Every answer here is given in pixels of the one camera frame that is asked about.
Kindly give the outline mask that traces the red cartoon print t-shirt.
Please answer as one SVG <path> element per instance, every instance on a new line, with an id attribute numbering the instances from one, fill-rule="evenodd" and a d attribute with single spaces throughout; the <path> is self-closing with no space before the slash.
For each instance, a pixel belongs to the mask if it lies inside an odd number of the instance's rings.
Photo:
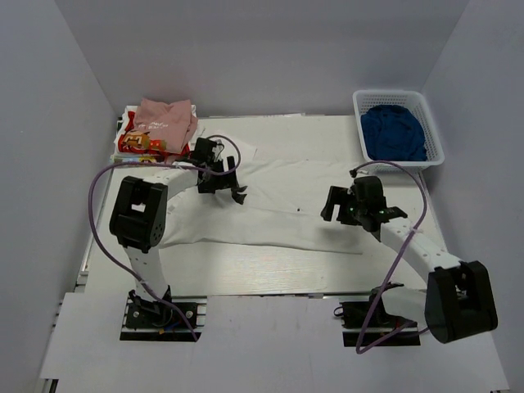
<path id="1" fill-rule="evenodd" d="M 111 155 L 112 162 L 151 162 L 166 163 L 188 156 L 190 146 L 187 143 L 180 153 L 166 150 L 166 144 L 158 139 L 151 139 L 148 133 L 134 131 L 136 106 L 126 106 L 124 113 L 117 120 L 115 150 Z"/>

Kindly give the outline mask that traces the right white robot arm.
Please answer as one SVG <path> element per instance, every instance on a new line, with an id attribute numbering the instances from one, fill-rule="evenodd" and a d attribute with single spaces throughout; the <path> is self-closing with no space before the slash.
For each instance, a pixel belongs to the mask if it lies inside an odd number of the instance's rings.
<path id="1" fill-rule="evenodd" d="M 395 251 L 394 265 L 407 262 L 426 284 L 423 290 L 412 290 L 386 274 L 381 286 L 370 292 L 355 344 L 358 353 L 406 328 L 422 326 L 440 343 L 450 343 L 498 327 L 486 266 L 444 251 L 401 208 L 388 206 L 378 177 L 356 178 L 349 188 L 330 187 L 320 215 L 326 221 L 361 227 Z"/>

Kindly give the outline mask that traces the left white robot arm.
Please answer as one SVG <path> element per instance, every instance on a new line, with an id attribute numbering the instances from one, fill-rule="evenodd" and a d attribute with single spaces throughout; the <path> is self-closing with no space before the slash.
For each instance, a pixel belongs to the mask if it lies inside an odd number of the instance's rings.
<path id="1" fill-rule="evenodd" d="M 118 191 L 109 223 L 129 258 L 129 271 L 137 282 L 132 297 L 147 301 L 145 317 L 163 327 L 173 317 L 170 287 L 160 262 L 160 243 L 165 234 L 168 201 L 188 189 L 200 194 L 229 190 L 239 205 L 246 198 L 246 187 L 237 180 L 241 152 L 224 135 L 198 138 L 189 155 L 172 164 L 153 164 L 155 175 L 125 177 Z"/>

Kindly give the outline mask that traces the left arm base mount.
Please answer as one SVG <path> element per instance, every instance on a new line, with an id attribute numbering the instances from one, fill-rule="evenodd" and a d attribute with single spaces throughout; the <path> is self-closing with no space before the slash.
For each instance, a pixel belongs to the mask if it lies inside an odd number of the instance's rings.
<path id="1" fill-rule="evenodd" d="M 196 342 L 206 320 L 206 298 L 172 298 L 179 312 L 157 301 L 142 300 L 135 290 L 128 294 L 120 329 L 121 341 Z"/>

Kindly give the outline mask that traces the white t-shirt black print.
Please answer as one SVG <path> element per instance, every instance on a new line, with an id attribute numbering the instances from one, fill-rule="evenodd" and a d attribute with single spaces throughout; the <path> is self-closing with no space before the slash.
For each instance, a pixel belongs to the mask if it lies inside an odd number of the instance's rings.
<path id="1" fill-rule="evenodd" d="M 364 231 L 320 216 L 330 187 L 350 184 L 350 168 L 316 160 L 248 161 L 237 171 L 247 187 L 242 204 L 229 191 L 189 188 L 169 200 L 160 244 L 219 242 L 359 255 Z"/>

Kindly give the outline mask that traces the pink t-shirt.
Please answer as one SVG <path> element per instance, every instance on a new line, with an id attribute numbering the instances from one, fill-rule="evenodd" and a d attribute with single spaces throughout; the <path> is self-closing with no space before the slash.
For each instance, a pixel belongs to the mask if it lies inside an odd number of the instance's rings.
<path id="1" fill-rule="evenodd" d="M 134 131 L 166 144 L 166 150 L 180 153 L 197 131 L 198 118 L 190 100 L 170 104 L 143 98 L 134 117 Z"/>

